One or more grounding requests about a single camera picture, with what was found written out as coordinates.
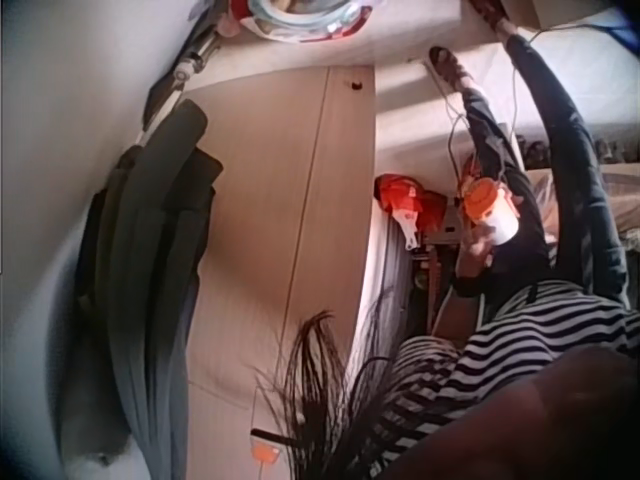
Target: sandal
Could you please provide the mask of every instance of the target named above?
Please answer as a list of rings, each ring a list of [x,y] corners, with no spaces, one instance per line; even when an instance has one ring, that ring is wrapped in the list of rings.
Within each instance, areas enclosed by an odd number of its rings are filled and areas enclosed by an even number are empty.
[[[493,31],[496,30],[500,20],[509,19],[507,11],[500,0],[469,0],[469,3]]]
[[[433,47],[429,50],[429,59],[436,73],[447,82],[451,88],[460,91],[459,81],[464,77],[473,77],[460,65],[458,58],[447,48]]]

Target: hand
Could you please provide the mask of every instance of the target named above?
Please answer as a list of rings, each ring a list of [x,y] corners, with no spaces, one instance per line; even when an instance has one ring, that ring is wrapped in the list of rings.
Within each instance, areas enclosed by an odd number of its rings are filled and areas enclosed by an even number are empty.
[[[524,198],[513,195],[509,187],[502,182],[498,183],[498,188],[504,190],[507,203],[520,218],[517,206],[524,201]],[[464,233],[456,266],[456,276],[458,278],[476,278],[491,265],[493,260],[491,253],[495,246],[493,244],[495,229],[486,225],[474,226],[464,212],[461,214]]]
[[[494,232],[493,227],[486,225],[471,227],[471,223],[465,221],[465,231],[456,265],[458,278],[476,278],[490,265]]]

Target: foot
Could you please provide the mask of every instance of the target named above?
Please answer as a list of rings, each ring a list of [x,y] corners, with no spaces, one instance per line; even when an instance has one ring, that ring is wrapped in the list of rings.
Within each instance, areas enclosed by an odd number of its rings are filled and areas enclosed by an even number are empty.
[[[497,30],[501,20],[509,19],[500,0],[469,0],[469,3],[494,31]]]
[[[475,85],[469,72],[460,65],[458,58],[450,50],[443,47],[433,47],[429,50],[429,59],[435,71],[457,92]]]
[[[518,27],[511,23],[500,0],[469,0],[469,3],[505,45],[509,37],[518,34]]]

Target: white wall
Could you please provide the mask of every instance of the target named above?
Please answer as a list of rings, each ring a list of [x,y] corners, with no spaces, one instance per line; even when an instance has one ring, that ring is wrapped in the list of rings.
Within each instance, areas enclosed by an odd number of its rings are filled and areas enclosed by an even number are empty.
[[[64,358],[86,209],[196,3],[3,2],[2,451],[28,478],[62,477],[46,372]]]

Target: dark clothing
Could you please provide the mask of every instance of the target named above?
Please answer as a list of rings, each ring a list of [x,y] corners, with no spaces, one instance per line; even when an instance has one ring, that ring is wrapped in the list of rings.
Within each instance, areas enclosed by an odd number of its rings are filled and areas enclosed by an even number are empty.
[[[531,90],[549,136],[551,169],[559,204],[560,238],[551,269],[540,212],[531,183],[518,167],[511,144],[495,121],[485,98],[463,94],[471,135],[483,174],[504,179],[524,198],[518,234],[496,248],[487,288],[488,304],[497,311],[516,291],[541,280],[568,280],[586,293],[629,307],[626,256],[609,208],[595,147],[575,104],[551,69],[524,38],[506,47]]]

